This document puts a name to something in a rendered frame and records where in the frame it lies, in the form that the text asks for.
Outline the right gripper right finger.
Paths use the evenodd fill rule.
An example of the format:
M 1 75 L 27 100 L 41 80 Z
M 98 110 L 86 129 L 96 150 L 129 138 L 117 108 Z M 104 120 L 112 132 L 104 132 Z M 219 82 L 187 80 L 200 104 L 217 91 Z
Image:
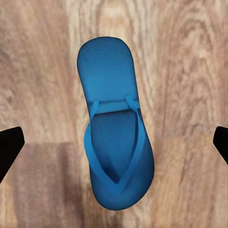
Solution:
M 213 143 L 228 164 L 228 128 L 218 126 L 214 134 Z

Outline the sandal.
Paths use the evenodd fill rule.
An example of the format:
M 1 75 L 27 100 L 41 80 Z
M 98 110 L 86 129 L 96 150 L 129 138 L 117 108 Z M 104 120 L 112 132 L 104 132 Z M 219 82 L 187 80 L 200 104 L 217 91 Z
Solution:
M 81 46 L 77 69 L 89 113 L 84 148 L 92 191 L 102 207 L 127 209 L 154 177 L 131 52 L 120 38 L 96 37 Z

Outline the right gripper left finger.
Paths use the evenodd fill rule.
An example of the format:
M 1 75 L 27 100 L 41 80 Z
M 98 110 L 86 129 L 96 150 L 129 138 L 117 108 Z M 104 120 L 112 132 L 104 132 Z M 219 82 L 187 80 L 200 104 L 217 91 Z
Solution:
M 25 144 L 20 126 L 0 132 L 0 183 Z

